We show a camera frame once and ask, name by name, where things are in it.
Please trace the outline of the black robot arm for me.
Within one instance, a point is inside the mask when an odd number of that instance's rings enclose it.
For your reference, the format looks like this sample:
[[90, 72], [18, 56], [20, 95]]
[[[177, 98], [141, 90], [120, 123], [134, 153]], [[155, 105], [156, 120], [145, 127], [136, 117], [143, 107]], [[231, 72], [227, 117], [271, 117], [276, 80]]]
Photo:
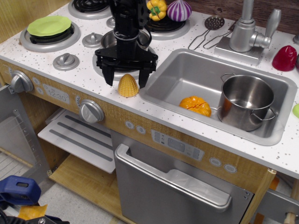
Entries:
[[95, 51], [97, 66], [108, 85], [113, 84], [114, 72], [118, 70], [138, 70], [139, 87], [144, 88], [150, 73], [156, 70], [158, 56], [141, 46], [149, 46], [139, 41], [140, 31], [149, 20], [149, 10], [144, 0], [110, 0], [109, 6], [115, 21], [113, 35], [116, 45]]

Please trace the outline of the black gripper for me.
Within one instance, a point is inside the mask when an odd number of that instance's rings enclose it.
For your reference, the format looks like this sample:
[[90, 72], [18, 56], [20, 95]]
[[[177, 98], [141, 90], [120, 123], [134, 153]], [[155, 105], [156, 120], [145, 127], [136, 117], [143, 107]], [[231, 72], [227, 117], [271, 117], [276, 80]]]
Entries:
[[146, 86], [150, 73], [156, 70], [158, 56], [139, 46], [135, 49], [120, 49], [113, 46], [95, 51], [96, 65], [102, 69], [106, 83], [113, 85], [115, 70], [140, 70], [139, 87]]

